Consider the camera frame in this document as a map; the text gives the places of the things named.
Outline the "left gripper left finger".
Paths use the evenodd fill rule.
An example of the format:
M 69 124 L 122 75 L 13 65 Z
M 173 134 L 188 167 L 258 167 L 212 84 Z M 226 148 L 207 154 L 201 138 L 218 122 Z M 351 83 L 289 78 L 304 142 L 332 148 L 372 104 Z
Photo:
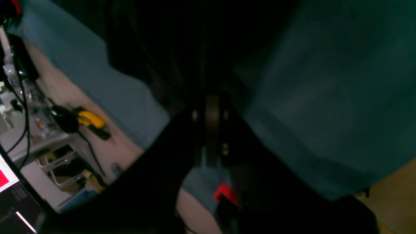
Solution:
M 49 216 L 40 234 L 185 234 L 175 215 L 179 190 L 195 165 L 205 105 L 184 109 L 119 179 L 89 203 Z

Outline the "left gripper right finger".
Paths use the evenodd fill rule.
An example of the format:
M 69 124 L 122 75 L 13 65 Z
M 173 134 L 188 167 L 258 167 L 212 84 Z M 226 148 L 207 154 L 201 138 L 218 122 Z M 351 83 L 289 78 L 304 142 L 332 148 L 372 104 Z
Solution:
M 220 162 L 239 203 L 238 234 L 379 234 L 352 195 L 330 201 L 257 139 L 229 103 L 208 96 L 208 164 Z

